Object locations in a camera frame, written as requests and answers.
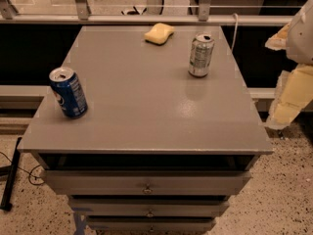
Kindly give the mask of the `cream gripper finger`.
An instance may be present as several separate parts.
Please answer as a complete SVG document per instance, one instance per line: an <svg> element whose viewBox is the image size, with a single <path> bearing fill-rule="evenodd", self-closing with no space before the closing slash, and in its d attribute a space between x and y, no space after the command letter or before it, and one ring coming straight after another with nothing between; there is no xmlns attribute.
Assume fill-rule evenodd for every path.
<svg viewBox="0 0 313 235"><path fill-rule="evenodd" d="M288 127L313 100L313 67L299 64L281 72L265 125L274 130Z"/></svg>
<svg viewBox="0 0 313 235"><path fill-rule="evenodd" d="M285 50L287 45L288 31L290 25L287 23L276 34L271 36L265 43L265 47L271 50Z"/></svg>

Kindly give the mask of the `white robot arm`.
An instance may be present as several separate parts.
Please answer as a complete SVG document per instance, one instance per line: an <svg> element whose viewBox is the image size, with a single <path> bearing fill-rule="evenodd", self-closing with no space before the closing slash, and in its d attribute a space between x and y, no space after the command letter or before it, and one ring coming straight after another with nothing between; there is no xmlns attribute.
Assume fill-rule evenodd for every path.
<svg viewBox="0 0 313 235"><path fill-rule="evenodd" d="M265 125L282 130L313 100L313 0L307 0L291 22L270 37L265 47L285 50L296 68L283 70L278 78L275 99Z"/></svg>

